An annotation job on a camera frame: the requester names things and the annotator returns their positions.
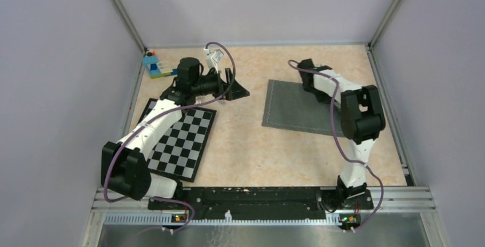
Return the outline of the grey cloth napkin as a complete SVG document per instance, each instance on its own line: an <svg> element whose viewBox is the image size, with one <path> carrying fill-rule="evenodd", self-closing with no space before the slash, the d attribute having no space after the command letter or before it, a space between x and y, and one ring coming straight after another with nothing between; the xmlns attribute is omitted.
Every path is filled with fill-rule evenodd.
<svg viewBox="0 0 485 247"><path fill-rule="evenodd" d="M318 102L300 83L270 79L262 125L331 136L330 99Z"/></svg>

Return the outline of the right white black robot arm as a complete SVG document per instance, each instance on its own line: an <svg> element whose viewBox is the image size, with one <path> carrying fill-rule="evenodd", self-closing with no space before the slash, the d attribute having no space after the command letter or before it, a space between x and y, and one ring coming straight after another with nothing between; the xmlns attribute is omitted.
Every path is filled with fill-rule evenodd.
<svg viewBox="0 0 485 247"><path fill-rule="evenodd" d="M315 66L311 59L302 60L296 68L303 89L313 94L318 102L330 103L333 135L336 134L335 110L339 110L341 131L348 141L347 150L336 142L345 165L337 177L333 197L322 200L320 204L330 212L340 207L351 208L367 190L371 150L385 129L379 90L375 85L354 83L329 66Z"/></svg>

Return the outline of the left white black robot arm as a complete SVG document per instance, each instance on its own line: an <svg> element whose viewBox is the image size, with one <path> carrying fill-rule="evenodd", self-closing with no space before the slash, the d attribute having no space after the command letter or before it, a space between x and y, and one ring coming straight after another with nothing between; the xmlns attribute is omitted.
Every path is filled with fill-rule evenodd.
<svg viewBox="0 0 485 247"><path fill-rule="evenodd" d="M184 198L177 189L178 183L149 170L150 152L168 129L195 106L197 97L212 95L214 101L233 101L250 95L236 81L234 68L225 69L225 75L223 80L220 71L213 67L201 74L197 58L180 59L173 83L161 94L151 112L120 140L108 141L103 146L101 183L106 201L114 202L108 196L111 190L121 198L159 197L170 209L181 206Z"/></svg>

